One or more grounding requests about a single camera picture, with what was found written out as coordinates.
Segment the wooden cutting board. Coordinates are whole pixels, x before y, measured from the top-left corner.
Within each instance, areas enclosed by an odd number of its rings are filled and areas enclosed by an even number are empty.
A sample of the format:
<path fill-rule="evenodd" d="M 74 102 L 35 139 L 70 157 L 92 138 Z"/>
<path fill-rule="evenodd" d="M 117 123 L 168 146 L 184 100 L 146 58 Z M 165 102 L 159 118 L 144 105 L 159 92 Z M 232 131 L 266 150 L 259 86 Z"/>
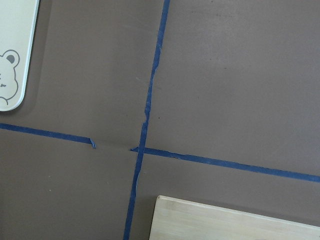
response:
<path fill-rule="evenodd" d="M 318 226 L 160 195 L 151 240 L 318 240 Z"/>

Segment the cream bear serving tray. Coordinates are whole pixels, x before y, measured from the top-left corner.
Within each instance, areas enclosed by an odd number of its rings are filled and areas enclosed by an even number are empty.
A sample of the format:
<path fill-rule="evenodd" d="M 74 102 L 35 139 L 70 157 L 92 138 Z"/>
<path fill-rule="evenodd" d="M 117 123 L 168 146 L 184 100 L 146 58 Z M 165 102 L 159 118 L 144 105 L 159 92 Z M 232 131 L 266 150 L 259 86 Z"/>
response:
<path fill-rule="evenodd" d="M 26 91 L 40 2 L 0 2 L 0 111 L 16 109 Z"/>

